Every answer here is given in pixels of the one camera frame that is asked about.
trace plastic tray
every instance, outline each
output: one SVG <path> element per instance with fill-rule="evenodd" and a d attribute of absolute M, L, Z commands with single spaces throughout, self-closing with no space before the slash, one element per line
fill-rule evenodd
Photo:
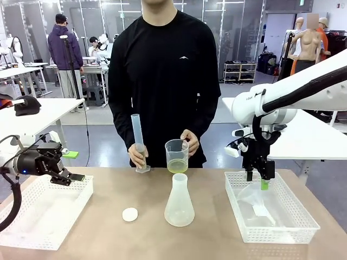
<path fill-rule="evenodd" d="M 22 206 L 10 226 L 0 233 L 0 245 L 16 248 L 58 250 L 93 194 L 93 177 L 69 187 L 51 184 L 44 175 L 22 192 Z M 0 212 L 0 222 L 12 203 Z"/>
<path fill-rule="evenodd" d="M 249 182 L 246 181 L 245 172 L 226 172 L 225 176 L 230 204 L 245 243 L 309 244 L 320 229 L 278 173 L 270 181 L 264 200 L 276 220 L 275 225 L 267 221 L 266 217 L 257 217 L 254 211 L 250 216 L 252 206 L 236 200 L 238 193 L 247 185 L 257 182 L 260 188 L 261 177 L 258 172 L 253 173 L 253 181 Z M 264 225 L 253 225 L 255 219 Z"/>

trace purple jacket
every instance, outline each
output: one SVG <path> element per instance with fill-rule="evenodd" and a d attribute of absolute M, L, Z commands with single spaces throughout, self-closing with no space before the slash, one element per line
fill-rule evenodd
<path fill-rule="evenodd" d="M 83 66 L 83 59 L 78 45 L 76 36 L 69 32 L 66 26 L 55 24 L 52 32 L 48 36 L 48 49 L 50 56 L 59 70 L 70 70 L 68 54 L 64 46 L 64 42 L 60 39 L 61 35 L 67 35 L 70 45 L 71 56 L 74 62 L 74 69 L 80 69 Z"/>

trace stool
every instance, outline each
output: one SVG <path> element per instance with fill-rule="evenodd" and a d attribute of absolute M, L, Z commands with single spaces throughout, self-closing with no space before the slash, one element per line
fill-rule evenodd
<path fill-rule="evenodd" d="M 98 106 L 101 107 L 104 103 L 104 96 L 102 95 L 102 87 L 94 86 L 85 88 L 87 90 L 87 106 Z"/>

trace man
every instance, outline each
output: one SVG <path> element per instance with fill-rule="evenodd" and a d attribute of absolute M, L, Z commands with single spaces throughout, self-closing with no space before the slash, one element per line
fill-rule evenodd
<path fill-rule="evenodd" d="M 88 49 L 89 57 L 97 57 L 97 52 L 100 50 L 98 48 L 98 38 L 93 36 L 89 39 L 89 42 L 92 44 Z"/>
<path fill-rule="evenodd" d="M 189 142 L 189 167 L 206 162 L 200 137 L 221 95 L 216 45 L 203 22 L 177 11 L 172 0 L 142 0 L 143 16 L 113 44 L 109 104 L 131 165 L 142 167 L 131 114 L 140 114 L 146 162 L 166 167 L 165 143 Z"/>
<path fill-rule="evenodd" d="M 77 42 L 76 36 L 69 32 L 67 29 L 67 18 L 63 14 L 57 14 L 55 16 L 55 25 L 53 26 L 52 32 L 48 36 L 48 49 L 53 62 L 57 65 L 59 69 L 61 87 L 63 90 L 64 98 L 76 98 L 75 87 L 72 79 L 72 73 L 70 71 L 69 58 L 65 45 L 60 36 L 67 35 L 70 45 L 70 51 L 72 54 L 72 60 L 74 63 L 74 70 L 77 79 L 77 85 L 80 97 L 83 97 L 82 84 L 81 84 L 81 74 L 83 73 L 83 59 L 80 50 L 80 46 Z M 79 106 L 77 111 L 79 113 L 84 112 L 83 106 Z"/>
<path fill-rule="evenodd" d="M 330 51 L 328 51 L 328 40 L 325 34 L 324 29 L 327 28 L 327 18 L 322 17 L 319 19 L 319 27 L 317 32 L 320 33 L 320 38 L 322 39 L 322 49 L 320 51 L 320 61 L 326 60 L 326 56 L 330 55 Z"/>

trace shoe rack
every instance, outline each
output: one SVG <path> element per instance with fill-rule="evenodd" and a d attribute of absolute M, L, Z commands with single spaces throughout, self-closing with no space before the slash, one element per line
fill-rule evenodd
<path fill-rule="evenodd" d="M 255 72 L 256 63 L 225 63 L 223 69 L 223 80 L 224 83 L 233 83 L 233 81 L 250 81 L 253 83 L 255 79 Z"/>

